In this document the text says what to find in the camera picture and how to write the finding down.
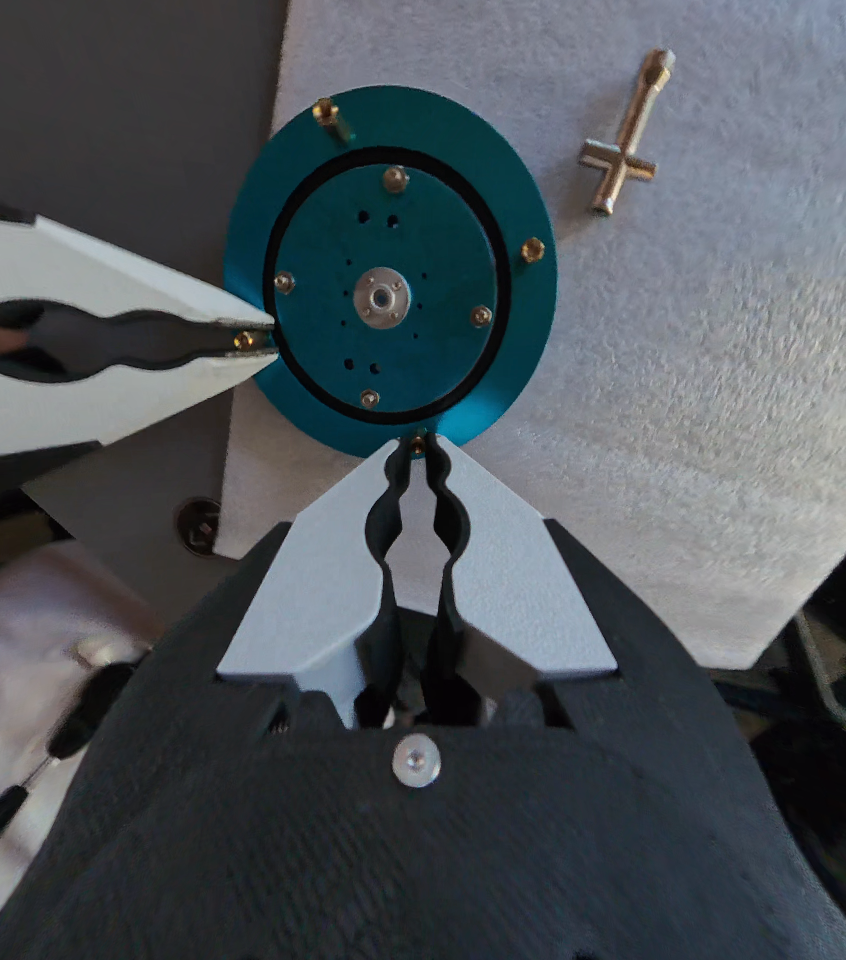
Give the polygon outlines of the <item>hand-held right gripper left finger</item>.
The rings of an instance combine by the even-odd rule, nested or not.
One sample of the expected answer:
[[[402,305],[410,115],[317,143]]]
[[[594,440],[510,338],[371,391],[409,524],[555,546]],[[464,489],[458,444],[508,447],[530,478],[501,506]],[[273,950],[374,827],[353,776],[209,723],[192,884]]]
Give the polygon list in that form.
[[[391,693],[395,599],[385,556],[402,531],[408,441],[389,440],[298,514],[217,666],[230,682],[325,693],[346,728],[365,690]]]

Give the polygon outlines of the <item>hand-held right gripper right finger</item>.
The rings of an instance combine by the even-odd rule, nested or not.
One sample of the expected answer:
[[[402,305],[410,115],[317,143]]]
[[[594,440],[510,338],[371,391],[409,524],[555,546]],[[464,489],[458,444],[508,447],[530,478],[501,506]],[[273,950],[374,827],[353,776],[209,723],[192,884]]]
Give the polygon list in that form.
[[[429,720],[477,726],[484,702],[618,672],[542,515],[440,435],[425,438],[447,548],[421,687]]]

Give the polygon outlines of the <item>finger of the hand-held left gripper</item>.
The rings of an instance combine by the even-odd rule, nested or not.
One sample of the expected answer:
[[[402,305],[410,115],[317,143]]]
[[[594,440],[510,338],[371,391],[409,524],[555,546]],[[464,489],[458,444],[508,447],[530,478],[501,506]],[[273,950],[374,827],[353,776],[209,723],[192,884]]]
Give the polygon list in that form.
[[[69,382],[0,372],[0,457],[99,442],[106,446],[236,387],[275,361],[273,346],[182,366],[110,366]]]
[[[0,225],[0,343],[233,343],[275,323],[233,294],[69,227]]]

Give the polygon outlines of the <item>blue round base plate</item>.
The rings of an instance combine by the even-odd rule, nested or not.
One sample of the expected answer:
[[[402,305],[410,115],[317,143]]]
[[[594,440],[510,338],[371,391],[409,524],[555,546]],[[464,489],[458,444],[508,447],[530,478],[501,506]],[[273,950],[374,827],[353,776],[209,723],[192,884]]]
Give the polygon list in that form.
[[[303,110],[263,147],[230,217],[226,289],[276,323],[258,388],[343,453],[414,430],[463,445],[514,403],[548,342],[545,203],[517,152],[458,102],[393,85],[331,98],[352,145]],[[530,236],[546,253],[526,265]]]

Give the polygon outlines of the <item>metal socket wrench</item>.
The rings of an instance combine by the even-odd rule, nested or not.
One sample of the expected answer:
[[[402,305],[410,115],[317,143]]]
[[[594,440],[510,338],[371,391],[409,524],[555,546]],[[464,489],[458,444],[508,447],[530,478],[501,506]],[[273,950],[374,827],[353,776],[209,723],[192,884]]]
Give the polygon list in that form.
[[[637,156],[648,117],[655,102],[671,77],[675,64],[673,51],[664,48],[650,50],[641,65],[625,114],[612,143],[586,139],[577,163],[597,170],[601,180],[591,200],[591,210],[601,216],[611,216],[616,208],[621,189],[628,181],[650,182],[657,170],[654,162]]]

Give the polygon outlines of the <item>round black desk button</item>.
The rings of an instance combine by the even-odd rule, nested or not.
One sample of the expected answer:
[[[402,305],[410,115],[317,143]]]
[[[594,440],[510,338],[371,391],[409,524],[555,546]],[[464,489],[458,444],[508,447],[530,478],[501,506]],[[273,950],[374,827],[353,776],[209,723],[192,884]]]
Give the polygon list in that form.
[[[180,544],[193,556],[209,558],[219,531],[221,505],[218,500],[197,496],[180,503],[173,515],[173,529]]]

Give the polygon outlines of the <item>dark grey desk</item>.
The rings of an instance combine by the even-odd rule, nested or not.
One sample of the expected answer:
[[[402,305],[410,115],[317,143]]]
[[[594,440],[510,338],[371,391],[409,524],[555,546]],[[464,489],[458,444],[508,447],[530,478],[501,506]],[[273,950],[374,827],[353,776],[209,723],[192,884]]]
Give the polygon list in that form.
[[[0,201],[222,284],[269,134],[287,3],[0,1]],[[165,624],[232,570],[177,508],[222,489],[233,394],[72,463],[28,497]]]

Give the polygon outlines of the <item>white foam sheet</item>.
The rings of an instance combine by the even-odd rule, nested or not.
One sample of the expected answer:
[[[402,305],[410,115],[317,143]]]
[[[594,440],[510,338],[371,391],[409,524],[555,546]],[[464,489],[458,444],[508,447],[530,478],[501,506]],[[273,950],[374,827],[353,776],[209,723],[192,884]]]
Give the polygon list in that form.
[[[675,63],[611,216],[577,158]],[[750,666],[846,553],[846,1],[290,2],[273,129],[397,84],[493,123],[556,234],[520,398],[466,451],[704,666]]]

